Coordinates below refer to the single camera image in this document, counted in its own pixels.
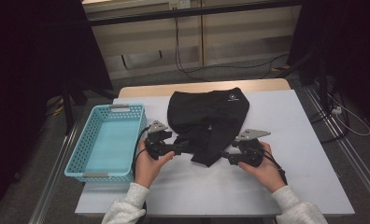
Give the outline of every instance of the plastic basket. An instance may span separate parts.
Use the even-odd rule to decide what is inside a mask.
[[[143,105],[95,106],[64,174],[81,182],[133,181],[135,144],[146,125]]]

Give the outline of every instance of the hand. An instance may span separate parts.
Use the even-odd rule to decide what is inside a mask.
[[[260,143],[264,150],[272,154],[272,149],[270,148],[269,144],[265,142]],[[263,184],[272,193],[285,186],[276,165],[265,157],[263,157],[263,161],[259,167],[253,167],[244,162],[239,162],[238,166],[247,173],[255,176],[258,181],[261,182],[261,184]]]
[[[140,151],[146,148],[145,139],[140,141],[138,148]],[[138,159],[135,164],[135,182],[149,189],[153,180],[158,176],[161,168],[168,161],[173,159],[174,155],[174,151],[171,151],[156,161],[149,155],[147,150],[143,150],[138,155]]]

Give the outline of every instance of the white tabletop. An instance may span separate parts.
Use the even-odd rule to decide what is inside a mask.
[[[294,91],[245,93],[250,108],[242,131],[271,132],[260,140],[271,145],[288,183],[302,201],[315,203],[325,216],[354,214],[331,163],[315,135]],[[144,104],[148,124],[167,124],[169,96],[120,98],[114,104]],[[166,143],[172,143],[176,134]],[[211,167],[191,161],[183,153],[167,163],[147,198],[150,217],[260,217],[280,214],[271,194],[258,181],[220,159]],[[87,183],[77,214],[102,216],[128,185]]]

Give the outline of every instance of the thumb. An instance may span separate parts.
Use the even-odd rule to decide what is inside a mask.
[[[242,162],[242,161],[240,161],[240,162],[238,163],[238,166],[239,166],[241,169],[243,169],[245,172],[250,173],[250,174],[252,174],[252,175],[255,175],[255,172],[256,172],[256,168],[255,168],[255,167],[250,166],[250,165],[248,165],[248,164],[246,164],[246,163],[244,163],[244,162]]]
[[[164,156],[162,156],[157,162],[157,164],[159,165],[159,167],[162,167],[164,166],[168,161],[171,161],[171,159],[173,159],[175,153],[174,151],[170,151],[168,152],[167,154],[165,154]]]

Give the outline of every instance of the gray sleeve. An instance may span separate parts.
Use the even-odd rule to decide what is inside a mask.
[[[116,199],[104,215],[103,224],[136,223],[145,215],[142,205],[149,193],[149,189],[136,183],[131,183],[123,200]]]
[[[327,223],[320,209],[314,203],[301,202],[292,191],[285,186],[272,194],[282,214],[277,216],[279,224],[317,224]]]

